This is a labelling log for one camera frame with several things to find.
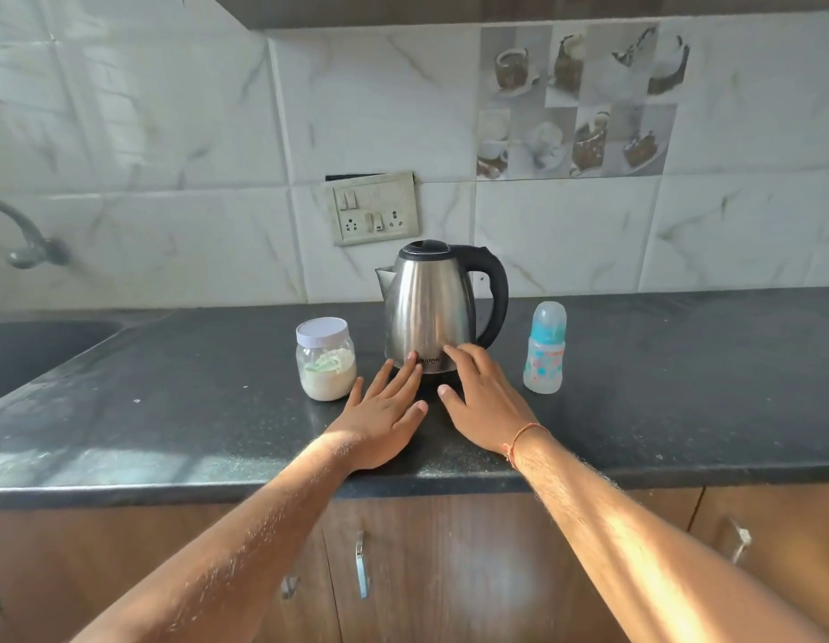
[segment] person's left arm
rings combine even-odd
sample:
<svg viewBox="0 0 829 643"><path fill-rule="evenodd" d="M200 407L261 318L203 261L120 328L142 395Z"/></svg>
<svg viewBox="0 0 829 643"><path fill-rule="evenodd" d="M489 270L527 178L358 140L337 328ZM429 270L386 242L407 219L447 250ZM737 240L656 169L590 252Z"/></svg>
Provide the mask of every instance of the person's left arm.
<svg viewBox="0 0 829 643"><path fill-rule="evenodd" d="M343 414L268 485L122 596L74 643L250 643L266 605L343 480L385 464L427 413L414 405L421 367L409 355L389 384L358 378Z"/></svg>

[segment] glass jar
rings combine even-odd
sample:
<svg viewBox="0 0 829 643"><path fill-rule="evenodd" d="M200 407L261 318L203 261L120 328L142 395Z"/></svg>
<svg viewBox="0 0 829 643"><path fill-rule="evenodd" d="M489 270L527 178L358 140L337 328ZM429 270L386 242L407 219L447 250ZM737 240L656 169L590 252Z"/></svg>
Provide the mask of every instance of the glass jar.
<svg viewBox="0 0 829 643"><path fill-rule="evenodd" d="M301 387L311 399L334 401L349 394L358 378L356 347L343 318L314 318L295 328L295 360Z"/></svg>

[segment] person's left hand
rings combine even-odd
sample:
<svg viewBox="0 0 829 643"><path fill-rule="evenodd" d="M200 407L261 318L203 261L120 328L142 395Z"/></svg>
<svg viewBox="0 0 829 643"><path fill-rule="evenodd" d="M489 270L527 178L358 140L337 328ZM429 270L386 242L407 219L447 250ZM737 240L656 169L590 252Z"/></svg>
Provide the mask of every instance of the person's left hand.
<svg viewBox="0 0 829 643"><path fill-rule="evenodd" d="M423 374L417 353L409 353L405 365L388 383L393 367L393 361L385 361L364 399L364 378L358 377L343 414L322 435L338 448L351 472L375 469L396 457L427 414L427 402L412 405Z"/></svg>

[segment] kettle lid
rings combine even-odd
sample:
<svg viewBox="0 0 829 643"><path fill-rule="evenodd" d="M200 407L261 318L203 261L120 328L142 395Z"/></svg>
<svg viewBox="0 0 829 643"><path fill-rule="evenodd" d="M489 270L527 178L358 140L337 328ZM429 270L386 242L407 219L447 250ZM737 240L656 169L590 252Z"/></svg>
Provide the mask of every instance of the kettle lid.
<svg viewBox="0 0 829 643"><path fill-rule="evenodd" d="M442 261L452 259L453 252L450 246L438 239L423 239L403 246L399 256L408 261Z"/></svg>

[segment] black handle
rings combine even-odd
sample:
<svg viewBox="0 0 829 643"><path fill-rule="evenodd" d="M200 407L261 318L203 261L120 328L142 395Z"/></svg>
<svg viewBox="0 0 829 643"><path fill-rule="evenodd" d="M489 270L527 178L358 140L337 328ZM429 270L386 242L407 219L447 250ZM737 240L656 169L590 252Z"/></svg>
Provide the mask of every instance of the black handle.
<svg viewBox="0 0 829 643"><path fill-rule="evenodd" d="M495 342L504 319L507 317L507 305L510 302L510 287L507 285L507 271L500 260L489 252L487 247L452 246L453 256L459 266L468 272L484 272L489 276L489 290L492 291L492 314L483 334L477 337L476 345L488 347Z"/></svg>

